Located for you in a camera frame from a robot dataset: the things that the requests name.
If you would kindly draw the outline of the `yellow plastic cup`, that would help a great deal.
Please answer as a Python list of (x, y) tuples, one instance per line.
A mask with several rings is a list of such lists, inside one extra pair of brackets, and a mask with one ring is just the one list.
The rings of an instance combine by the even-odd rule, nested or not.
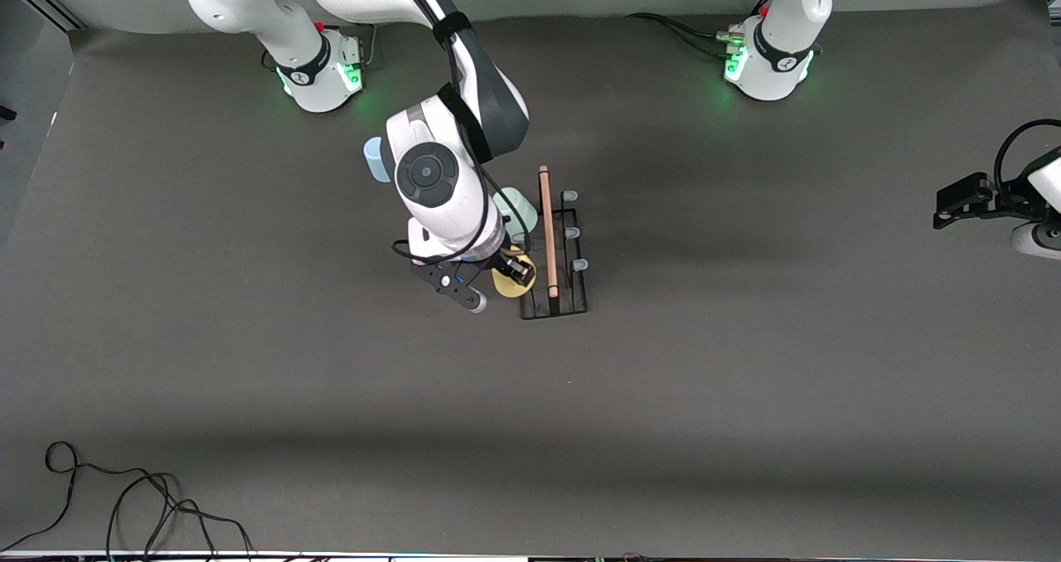
[[(515, 248), (512, 250), (506, 250), (506, 251), (511, 252), (512, 254), (518, 254), (519, 257), (530, 257), (525, 251), (516, 250)], [(516, 286), (516, 284), (511, 281), (511, 279), (508, 278), (508, 276), (503, 276), (495, 271), (490, 271), (490, 274), (492, 275), (492, 282), (497, 293), (499, 293), (502, 297), (512, 298), (512, 300), (516, 300), (516, 298), (522, 298), (523, 295), (530, 293), (530, 289), (533, 289), (535, 285), (534, 283), (533, 287), (530, 288), (519, 287)]]

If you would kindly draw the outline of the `black wire cup holder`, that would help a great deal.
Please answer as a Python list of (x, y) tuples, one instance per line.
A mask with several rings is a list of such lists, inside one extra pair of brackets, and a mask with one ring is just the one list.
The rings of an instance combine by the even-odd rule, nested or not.
[(539, 166), (538, 178), (540, 216), (528, 240), (535, 283), (519, 297), (520, 318), (524, 321), (589, 311), (589, 262), (582, 256), (581, 223), (575, 208), (579, 194), (554, 185), (549, 166)]

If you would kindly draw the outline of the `pale green plastic cup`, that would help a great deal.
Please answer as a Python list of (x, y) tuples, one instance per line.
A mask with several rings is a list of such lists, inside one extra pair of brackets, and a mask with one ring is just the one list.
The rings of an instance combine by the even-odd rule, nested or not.
[(508, 236), (515, 242), (526, 241), (526, 235), (533, 232), (539, 219), (537, 208), (519, 189), (511, 186), (501, 188), (492, 199)]

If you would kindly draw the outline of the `pale blue plastic cup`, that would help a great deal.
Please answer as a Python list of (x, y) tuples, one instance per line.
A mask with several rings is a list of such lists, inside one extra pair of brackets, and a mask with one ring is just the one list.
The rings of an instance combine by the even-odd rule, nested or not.
[(390, 166), (386, 164), (383, 147), (382, 138), (369, 138), (364, 143), (361, 154), (363, 154), (373, 180), (378, 183), (390, 185)]

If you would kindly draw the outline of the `dark grey table mat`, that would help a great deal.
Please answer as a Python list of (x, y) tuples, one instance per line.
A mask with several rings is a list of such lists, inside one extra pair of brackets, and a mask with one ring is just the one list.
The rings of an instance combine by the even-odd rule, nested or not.
[(756, 104), (656, 23), (480, 22), (577, 191), (589, 311), (466, 312), (361, 157), (448, 77), (387, 27), (306, 115), (246, 36), (86, 31), (0, 252), (0, 546), (46, 446), (262, 550), (1061, 559), (1061, 264), (940, 187), (1061, 117), (1042, 0), (838, 13)]

